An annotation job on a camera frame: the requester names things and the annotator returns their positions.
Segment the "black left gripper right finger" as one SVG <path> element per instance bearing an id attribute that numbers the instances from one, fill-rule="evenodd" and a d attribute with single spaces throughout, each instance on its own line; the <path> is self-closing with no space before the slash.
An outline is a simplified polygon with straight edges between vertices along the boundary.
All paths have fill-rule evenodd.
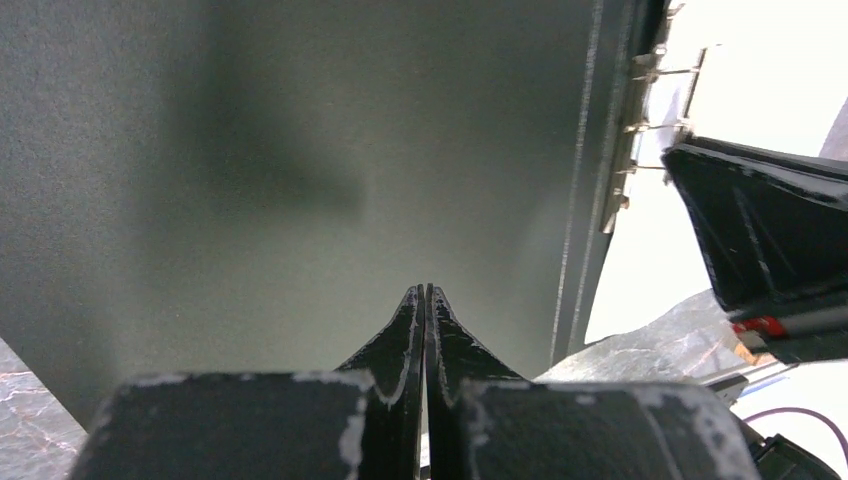
<path id="1" fill-rule="evenodd" d="M 461 325 L 443 290 L 425 307 L 435 479 L 755 479 L 738 421 L 681 382 L 535 383 Z"/>

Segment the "black folder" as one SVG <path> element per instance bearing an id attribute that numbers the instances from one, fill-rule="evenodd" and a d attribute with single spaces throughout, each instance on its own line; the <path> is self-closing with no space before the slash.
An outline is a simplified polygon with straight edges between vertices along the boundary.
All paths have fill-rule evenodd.
<path id="1" fill-rule="evenodd" d="M 584 345 L 663 1 L 5 1 L 1 336 L 82 424 L 157 371 L 329 369 L 408 287 Z"/>

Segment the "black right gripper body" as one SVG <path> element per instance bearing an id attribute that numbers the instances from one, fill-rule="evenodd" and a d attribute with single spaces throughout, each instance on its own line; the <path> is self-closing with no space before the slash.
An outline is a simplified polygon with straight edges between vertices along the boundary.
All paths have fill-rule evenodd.
<path id="1" fill-rule="evenodd" d="M 785 364 L 847 358 L 847 280 L 771 278 L 728 288 L 728 321 L 753 354 Z"/>

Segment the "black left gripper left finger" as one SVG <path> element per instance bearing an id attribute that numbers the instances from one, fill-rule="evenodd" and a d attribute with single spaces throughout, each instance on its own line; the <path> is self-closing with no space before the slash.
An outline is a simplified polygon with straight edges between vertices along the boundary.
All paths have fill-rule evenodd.
<path id="1" fill-rule="evenodd" d="M 96 415 L 73 479 L 416 479 L 424 289 L 339 367 L 160 373 Z"/>

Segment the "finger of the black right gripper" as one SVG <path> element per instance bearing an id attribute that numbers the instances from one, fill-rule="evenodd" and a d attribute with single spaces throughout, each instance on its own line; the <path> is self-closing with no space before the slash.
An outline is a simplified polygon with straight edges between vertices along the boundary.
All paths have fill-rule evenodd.
<path id="1" fill-rule="evenodd" d="M 846 292 L 846 162 L 698 137 L 662 163 L 724 310 Z"/>

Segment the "white paper sheets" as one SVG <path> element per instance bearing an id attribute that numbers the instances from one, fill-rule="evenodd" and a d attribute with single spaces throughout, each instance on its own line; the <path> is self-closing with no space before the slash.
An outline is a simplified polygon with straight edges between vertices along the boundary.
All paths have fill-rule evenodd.
<path id="1" fill-rule="evenodd" d="M 847 5 L 843 1 L 686 1 L 664 63 L 699 53 L 698 83 L 661 79 L 653 122 L 688 104 L 695 133 L 778 152 L 847 156 Z M 641 328 L 710 286 L 688 214 L 664 182 L 666 137 L 646 134 L 628 177 L 587 330 L 591 344 Z"/>

